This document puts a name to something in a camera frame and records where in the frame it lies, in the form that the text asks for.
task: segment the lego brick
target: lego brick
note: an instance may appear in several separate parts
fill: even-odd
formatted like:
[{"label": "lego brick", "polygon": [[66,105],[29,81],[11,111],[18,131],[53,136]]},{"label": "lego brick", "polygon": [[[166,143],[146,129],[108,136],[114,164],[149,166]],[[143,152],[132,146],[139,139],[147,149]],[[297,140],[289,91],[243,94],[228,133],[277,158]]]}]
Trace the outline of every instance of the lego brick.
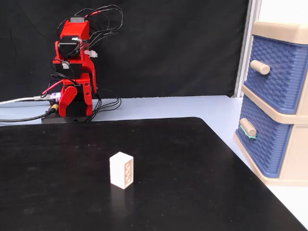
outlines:
[{"label": "lego brick", "polygon": [[134,158],[118,152],[109,159],[110,182],[122,189],[134,181]]}]

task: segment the white label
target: white label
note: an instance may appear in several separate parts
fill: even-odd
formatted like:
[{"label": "white label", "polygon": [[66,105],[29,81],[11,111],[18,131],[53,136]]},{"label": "white label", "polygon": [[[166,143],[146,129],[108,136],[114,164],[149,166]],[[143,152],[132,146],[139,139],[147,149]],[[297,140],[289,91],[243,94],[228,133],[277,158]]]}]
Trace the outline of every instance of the white label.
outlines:
[{"label": "white label", "polygon": [[51,98],[51,99],[58,99],[58,98],[60,98],[60,97],[61,97],[61,92],[52,93],[52,94],[50,95],[50,98]]}]

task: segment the black backdrop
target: black backdrop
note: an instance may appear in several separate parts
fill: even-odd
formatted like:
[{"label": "black backdrop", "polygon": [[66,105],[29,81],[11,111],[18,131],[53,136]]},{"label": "black backdrop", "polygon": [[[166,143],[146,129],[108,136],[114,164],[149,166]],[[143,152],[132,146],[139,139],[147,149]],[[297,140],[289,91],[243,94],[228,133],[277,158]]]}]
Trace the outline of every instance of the black backdrop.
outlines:
[{"label": "black backdrop", "polygon": [[51,81],[59,23],[107,4],[122,8],[124,25],[96,49],[99,88],[123,98],[233,95],[248,0],[1,2],[0,100],[39,95]]}]

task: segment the gray surface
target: gray surface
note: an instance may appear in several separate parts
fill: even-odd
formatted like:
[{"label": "gray surface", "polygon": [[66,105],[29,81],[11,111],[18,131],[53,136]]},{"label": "gray surface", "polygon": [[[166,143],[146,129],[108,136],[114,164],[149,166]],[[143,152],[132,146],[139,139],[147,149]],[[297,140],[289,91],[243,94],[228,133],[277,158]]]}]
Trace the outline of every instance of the gray surface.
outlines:
[{"label": "gray surface", "polygon": [[[227,96],[168,97],[123,99],[115,111],[98,114],[94,121],[150,119],[195,116],[203,119],[220,138],[247,164],[233,141],[238,127],[242,99]],[[26,118],[41,115],[47,110],[44,102],[25,102],[0,105],[0,118]],[[40,120],[14,123],[39,124]],[[308,228],[308,187],[278,187],[269,189]]]}]

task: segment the drawer handle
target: drawer handle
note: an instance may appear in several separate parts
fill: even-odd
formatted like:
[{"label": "drawer handle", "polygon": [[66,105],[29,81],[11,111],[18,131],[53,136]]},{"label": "drawer handle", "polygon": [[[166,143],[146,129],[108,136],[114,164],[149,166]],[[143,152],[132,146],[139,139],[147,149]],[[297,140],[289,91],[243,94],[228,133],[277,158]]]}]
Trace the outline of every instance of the drawer handle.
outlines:
[{"label": "drawer handle", "polygon": [[250,67],[263,75],[267,75],[270,71],[270,67],[268,65],[259,62],[258,60],[251,61]]},{"label": "drawer handle", "polygon": [[240,125],[245,135],[249,138],[255,139],[257,137],[256,128],[246,118],[240,120]]}]

